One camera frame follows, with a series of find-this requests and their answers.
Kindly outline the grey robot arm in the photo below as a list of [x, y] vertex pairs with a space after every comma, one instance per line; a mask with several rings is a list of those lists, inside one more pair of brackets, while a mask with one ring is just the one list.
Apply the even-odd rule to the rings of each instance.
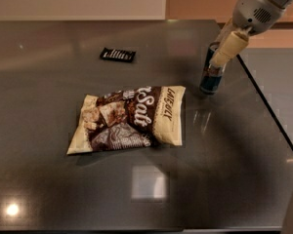
[[221, 67], [249, 44], [249, 38], [269, 30], [293, 0], [238, 0], [230, 20], [216, 38], [218, 49], [210, 64]]

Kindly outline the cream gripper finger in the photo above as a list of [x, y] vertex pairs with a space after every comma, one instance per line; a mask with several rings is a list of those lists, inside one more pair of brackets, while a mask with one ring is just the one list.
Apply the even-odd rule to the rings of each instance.
[[221, 41], [209, 63], [214, 67], [222, 67], [244, 50], [248, 44], [249, 34], [246, 30], [232, 31]]
[[215, 39], [215, 42], [222, 45], [226, 41], [231, 40], [232, 42], [236, 42], [238, 37], [236, 33], [238, 32], [237, 25], [232, 21], [232, 19], [229, 19], [223, 28], [221, 29], [219, 35]]

